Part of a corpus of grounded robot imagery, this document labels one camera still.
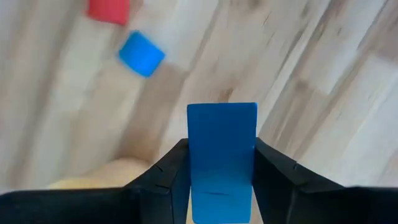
red block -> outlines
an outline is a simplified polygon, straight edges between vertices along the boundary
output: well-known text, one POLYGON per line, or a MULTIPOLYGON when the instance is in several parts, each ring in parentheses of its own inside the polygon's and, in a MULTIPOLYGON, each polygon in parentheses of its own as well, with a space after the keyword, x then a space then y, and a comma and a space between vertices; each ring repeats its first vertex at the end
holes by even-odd
POLYGON ((88 15, 98 21, 125 25, 129 20, 130 0, 89 0, 88 15))

small red cube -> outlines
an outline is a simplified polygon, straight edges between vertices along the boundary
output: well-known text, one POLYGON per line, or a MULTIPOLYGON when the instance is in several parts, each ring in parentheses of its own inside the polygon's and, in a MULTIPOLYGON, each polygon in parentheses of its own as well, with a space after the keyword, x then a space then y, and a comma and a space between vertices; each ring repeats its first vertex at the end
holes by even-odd
POLYGON ((130 0, 89 0, 88 15, 98 21, 125 25, 129 20, 130 0))

blue rectangular block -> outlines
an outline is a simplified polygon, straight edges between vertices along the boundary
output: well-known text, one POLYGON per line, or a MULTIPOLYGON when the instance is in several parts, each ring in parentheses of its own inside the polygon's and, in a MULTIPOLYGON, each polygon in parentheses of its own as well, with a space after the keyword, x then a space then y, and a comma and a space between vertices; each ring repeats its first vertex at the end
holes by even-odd
POLYGON ((187 115, 193 221, 249 222, 257 104, 193 104, 187 115))

wooden floor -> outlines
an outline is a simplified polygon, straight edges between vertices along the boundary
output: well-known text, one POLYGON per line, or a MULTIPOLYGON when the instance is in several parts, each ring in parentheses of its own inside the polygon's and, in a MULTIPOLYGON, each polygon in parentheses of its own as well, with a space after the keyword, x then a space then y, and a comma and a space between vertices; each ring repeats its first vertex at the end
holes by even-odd
POLYGON ((398 186, 397 0, 0 0, 0 185, 35 188, 187 137, 186 107, 259 104, 258 136, 343 185, 398 186), (115 57, 139 29, 150 79, 115 57))

blue block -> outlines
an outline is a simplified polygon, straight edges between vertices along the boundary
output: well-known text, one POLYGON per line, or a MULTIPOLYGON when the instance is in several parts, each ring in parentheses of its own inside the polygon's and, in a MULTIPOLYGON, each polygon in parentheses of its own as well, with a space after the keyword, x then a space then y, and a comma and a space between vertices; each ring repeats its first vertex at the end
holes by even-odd
POLYGON ((146 78, 152 76, 164 57, 163 51, 137 30, 131 32, 119 51, 121 61, 146 78))
POLYGON ((193 221, 248 223, 257 104, 193 104, 187 115, 193 221))

